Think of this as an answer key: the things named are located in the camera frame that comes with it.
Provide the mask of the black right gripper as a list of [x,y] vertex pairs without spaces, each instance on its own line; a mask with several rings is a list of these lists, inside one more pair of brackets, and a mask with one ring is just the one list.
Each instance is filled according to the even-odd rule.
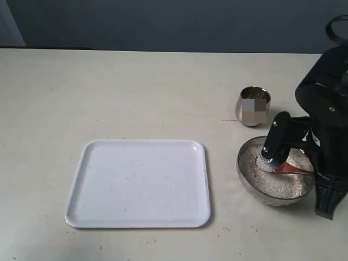
[[[326,51],[296,88],[295,98],[314,121],[324,171],[347,175],[347,48]],[[347,177],[335,176],[315,174],[315,214],[329,220],[347,195]]]

